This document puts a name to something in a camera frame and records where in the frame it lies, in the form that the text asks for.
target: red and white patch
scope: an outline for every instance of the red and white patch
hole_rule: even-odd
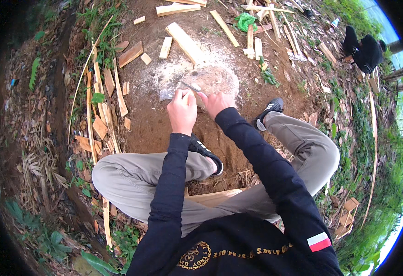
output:
[[[308,244],[312,252],[320,251],[332,245],[331,240],[325,232],[308,238]]]

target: person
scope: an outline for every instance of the person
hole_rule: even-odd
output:
[[[353,62],[366,74],[373,72],[373,69],[383,61],[383,52],[387,51],[386,42],[376,41],[371,34],[358,42],[357,34],[352,26],[345,28],[342,48],[347,56],[352,56]]]
[[[215,207],[184,198],[185,181],[219,175],[223,164],[192,134],[195,96],[177,90],[167,106],[172,126],[167,153],[110,155],[92,172],[105,198],[148,223],[127,275],[342,275],[312,198],[338,167],[335,144],[310,124],[284,115],[281,98],[251,125],[231,95],[199,96],[262,184]],[[258,130],[275,135],[295,155],[292,163]],[[280,216],[284,233],[271,224]]]

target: sneaker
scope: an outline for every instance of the sneaker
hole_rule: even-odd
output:
[[[267,104],[267,107],[263,112],[255,117],[250,124],[254,126],[256,130],[264,131],[266,130],[265,125],[263,124],[263,118],[267,113],[271,111],[283,112],[283,100],[282,98],[275,98]]]
[[[197,152],[204,157],[211,158],[217,165],[217,172],[212,175],[220,175],[223,173],[223,163],[221,162],[220,158],[214,155],[209,149],[207,149],[202,142],[197,138],[195,134],[191,135],[191,143],[188,146],[189,152]]]

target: hand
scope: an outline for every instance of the hand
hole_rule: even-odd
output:
[[[197,100],[190,89],[177,89],[167,106],[172,132],[191,136],[197,118]]]
[[[231,94],[220,92],[217,94],[211,94],[208,97],[203,92],[200,92],[199,96],[201,97],[206,110],[213,120],[215,120],[217,114],[220,113],[222,110],[228,107],[237,108],[237,105],[235,105],[235,100]]]

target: plastic bag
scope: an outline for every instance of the plastic bag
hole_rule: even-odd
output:
[[[254,26],[254,31],[257,30],[257,24],[254,23],[255,19],[257,18],[248,14],[247,12],[240,14],[234,19],[238,20],[237,27],[243,32],[248,32],[248,26],[251,24]]]

